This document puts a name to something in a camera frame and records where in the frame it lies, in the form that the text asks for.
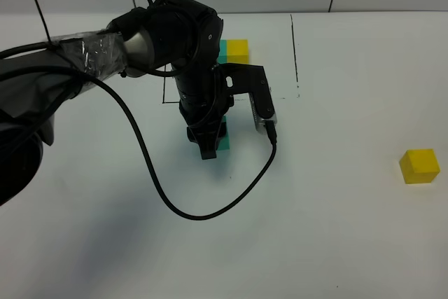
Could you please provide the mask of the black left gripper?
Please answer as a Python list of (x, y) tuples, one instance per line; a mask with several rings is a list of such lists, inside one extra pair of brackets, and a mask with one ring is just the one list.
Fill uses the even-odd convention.
[(225, 114), (234, 105), (227, 93), (223, 65), (194, 68), (175, 78), (179, 110), (191, 142), (198, 144), (203, 160), (216, 158), (217, 145), (228, 136)]

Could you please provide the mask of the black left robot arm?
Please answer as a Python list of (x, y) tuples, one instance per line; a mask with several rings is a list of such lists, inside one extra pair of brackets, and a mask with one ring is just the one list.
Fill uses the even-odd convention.
[(154, 0), (98, 32), (57, 37), (1, 53), (1, 201), (22, 191), (54, 141), (54, 115), (73, 99), (119, 74), (176, 80), (188, 138), (214, 158), (232, 106), (218, 64), (223, 21), (194, 0)]

